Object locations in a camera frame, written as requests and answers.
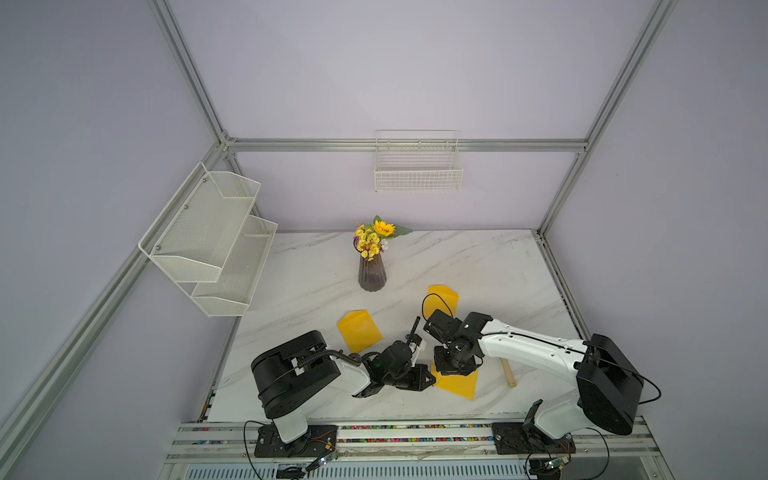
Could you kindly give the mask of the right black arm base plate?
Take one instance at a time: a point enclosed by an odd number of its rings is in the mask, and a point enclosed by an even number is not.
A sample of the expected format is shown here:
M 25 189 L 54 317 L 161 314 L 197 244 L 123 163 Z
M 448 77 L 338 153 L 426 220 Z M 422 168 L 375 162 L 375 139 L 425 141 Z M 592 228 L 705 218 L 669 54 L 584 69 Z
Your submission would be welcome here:
M 575 444 L 570 437 L 551 439 L 523 422 L 495 422 L 491 424 L 491 430 L 499 455 L 569 455 L 575 452 Z

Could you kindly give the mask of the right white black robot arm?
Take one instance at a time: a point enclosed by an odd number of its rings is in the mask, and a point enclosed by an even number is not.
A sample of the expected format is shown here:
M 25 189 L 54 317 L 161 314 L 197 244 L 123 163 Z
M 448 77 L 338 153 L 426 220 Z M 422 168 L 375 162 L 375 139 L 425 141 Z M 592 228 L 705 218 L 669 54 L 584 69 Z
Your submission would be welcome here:
M 644 386 L 641 375 L 615 342 L 600 334 L 570 340 L 517 329 L 487 314 L 459 320 L 437 310 L 424 331 L 437 340 L 434 364 L 442 375 L 467 376 L 486 357 L 527 365 L 553 375 L 571 390 L 535 401 L 521 423 L 523 438 L 543 444 L 582 429 L 627 436 L 633 432 Z

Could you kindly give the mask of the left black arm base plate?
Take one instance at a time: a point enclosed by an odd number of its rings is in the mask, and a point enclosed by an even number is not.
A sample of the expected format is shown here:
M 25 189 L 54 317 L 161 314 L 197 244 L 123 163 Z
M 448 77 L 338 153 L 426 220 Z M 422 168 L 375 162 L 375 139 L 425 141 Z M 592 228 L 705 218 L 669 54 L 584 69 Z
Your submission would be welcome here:
M 273 425 L 261 426 L 252 453 L 256 458 L 315 458 L 335 449 L 337 425 L 310 425 L 292 442 L 285 443 Z

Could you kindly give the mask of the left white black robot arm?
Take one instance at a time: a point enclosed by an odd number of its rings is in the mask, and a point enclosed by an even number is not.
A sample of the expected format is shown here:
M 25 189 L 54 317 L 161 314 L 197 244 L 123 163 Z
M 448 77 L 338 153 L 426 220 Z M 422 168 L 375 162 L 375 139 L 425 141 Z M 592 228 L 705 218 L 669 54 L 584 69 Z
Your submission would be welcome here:
M 422 392 L 436 384 L 431 367 L 418 357 L 424 342 L 416 334 L 381 352 L 345 353 L 327 347 L 318 330 L 267 350 L 250 364 L 264 414 L 284 444 L 306 438 L 304 405 L 327 388 L 368 398 L 385 387 Z

